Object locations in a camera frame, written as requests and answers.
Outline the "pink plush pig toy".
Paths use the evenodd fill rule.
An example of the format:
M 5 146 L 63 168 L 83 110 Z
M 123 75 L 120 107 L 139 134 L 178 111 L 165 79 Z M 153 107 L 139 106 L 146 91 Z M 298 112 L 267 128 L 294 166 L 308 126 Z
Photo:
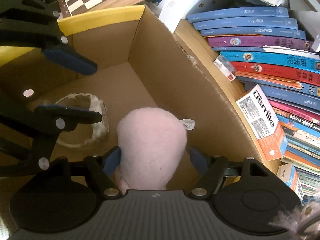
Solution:
M 187 132 L 176 116 L 161 108 L 132 110 L 117 126 L 120 164 L 116 182 L 127 190 L 165 190 L 187 144 Z

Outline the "small orange white box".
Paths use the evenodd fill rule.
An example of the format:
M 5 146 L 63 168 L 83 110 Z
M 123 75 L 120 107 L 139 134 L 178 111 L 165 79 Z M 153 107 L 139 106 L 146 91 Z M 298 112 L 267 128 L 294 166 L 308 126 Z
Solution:
M 303 201 L 304 193 L 296 168 L 293 164 L 281 165 L 277 177 L 280 178 Z

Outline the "white orange usmile box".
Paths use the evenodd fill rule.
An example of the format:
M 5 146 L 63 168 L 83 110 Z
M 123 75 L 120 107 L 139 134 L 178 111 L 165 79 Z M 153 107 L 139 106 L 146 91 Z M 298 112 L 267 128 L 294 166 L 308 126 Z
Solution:
M 282 158 L 286 151 L 287 138 L 261 87 L 253 86 L 236 104 L 249 123 L 266 160 Z

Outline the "yellow cardboard box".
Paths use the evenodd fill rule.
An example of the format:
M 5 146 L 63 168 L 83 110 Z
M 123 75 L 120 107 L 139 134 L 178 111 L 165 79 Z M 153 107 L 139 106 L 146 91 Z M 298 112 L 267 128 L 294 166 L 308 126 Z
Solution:
M 12 48 L 1 67 L 1 94 L 34 111 L 72 93 L 103 100 L 109 132 L 82 148 L 55 143 L 34 174 L 1 177 L 15 190 L 8 208 L 17 226 L 12 239 L 289 239 L 270 226 L 298 198 L 266 166 L 254 133 L 236 101 L 244 95 L 213 63 L 201 36 L 187 22 L 172 34 L 142 5 L 111 8 L 64 18 L 60 29 L 71 47 L 98 64 L 93 75 L 65 68 L 33 49 Z M 84 158 L 118 145 L 117 126 L 132 110 L 161 108 L 187 132 L 181 161 L 165 190 L 127 190 L 117 199 L 98 199 L 85 181 Z M 82 142 L 90 125 L 78 124 L 58 138 Z M 1 139 L 31 149 L 33 140 L 5 126 Z M 189 192 L 200 175 L 188 150 L 228 159 L 222 185 L 210 199 Z

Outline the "small red white box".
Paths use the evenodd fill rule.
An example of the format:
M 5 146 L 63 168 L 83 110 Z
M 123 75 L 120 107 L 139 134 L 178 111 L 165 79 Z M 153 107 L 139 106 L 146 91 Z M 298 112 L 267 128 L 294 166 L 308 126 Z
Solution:
M 230 82 L 236 79 L 236 69 L 222 54 L 213 63 Z

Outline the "row of leaning books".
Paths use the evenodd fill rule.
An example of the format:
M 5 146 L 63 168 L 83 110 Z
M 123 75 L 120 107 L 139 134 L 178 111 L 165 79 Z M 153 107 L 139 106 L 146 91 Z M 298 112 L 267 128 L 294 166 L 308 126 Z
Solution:
M 245 93 L 259 85 L 287 138 L 303 202 L 319 197 L 319 13 L 286 7 L 199 12 L 189 23 L 236 69 Z

